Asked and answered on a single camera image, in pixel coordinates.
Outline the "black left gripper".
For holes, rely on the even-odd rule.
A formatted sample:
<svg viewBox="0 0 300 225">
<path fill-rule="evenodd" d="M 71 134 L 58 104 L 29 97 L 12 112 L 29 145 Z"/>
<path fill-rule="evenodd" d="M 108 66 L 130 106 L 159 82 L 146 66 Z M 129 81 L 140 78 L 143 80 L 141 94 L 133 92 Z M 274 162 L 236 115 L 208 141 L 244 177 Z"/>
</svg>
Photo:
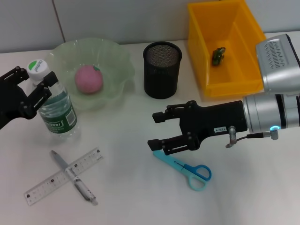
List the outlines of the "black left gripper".
<svg viewBox="0 0 300 225">
<path fill-rule="evenodd" d="M 52 96 L 50 87 L 58 82 L 52 71 L 27 96 L 18 84 L 29 79 L 19 66 L 0 77 L 0 128 L 17 118 L 33 119 L 40 107 Z"/>
</svg>

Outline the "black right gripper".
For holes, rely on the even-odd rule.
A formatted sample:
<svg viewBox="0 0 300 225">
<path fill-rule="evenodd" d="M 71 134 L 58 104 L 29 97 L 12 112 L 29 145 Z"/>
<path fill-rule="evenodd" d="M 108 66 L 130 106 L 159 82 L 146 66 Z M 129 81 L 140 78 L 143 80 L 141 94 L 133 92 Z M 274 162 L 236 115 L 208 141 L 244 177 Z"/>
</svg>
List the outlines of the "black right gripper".
<svg viewBox="0 0 300 225">
<path fill-rule="evenodd" d="M 171 155 L 186 150 L 197 150 L 204 139 L 228 134 L 230 126 L 235 127 L 236 132 L 248 129 L 242 101 L 207 107 L 193 102 L 185 109 L 186 105 L 168 105 L 164 112 L 153 113 L 155 123 L 179 118 L 183 135 L 162 140 L 148 140 L 152 151 L 162 150 L 166 155 Z"/>
</svg>

